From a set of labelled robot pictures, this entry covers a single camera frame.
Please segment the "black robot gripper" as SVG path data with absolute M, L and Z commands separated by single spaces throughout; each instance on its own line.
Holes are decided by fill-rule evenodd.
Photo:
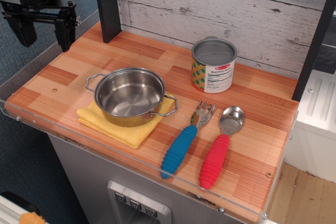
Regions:
M 79 17 L 76 15 L 76 3 L 70 0 L 1 0 L 5 15 L 10 28 L 25 47 L 30 47 L 37 39 L 33 22 L 14 16 L 28 14 L 30 17 L 42 19 L 44 14 L 38 12 L 43 9 L 59 9 L 60 14 L 56 17 L 55 34 L 58 45 L 63 52 L 70 49 L 76 41 L 76 26 L 79 25 Z

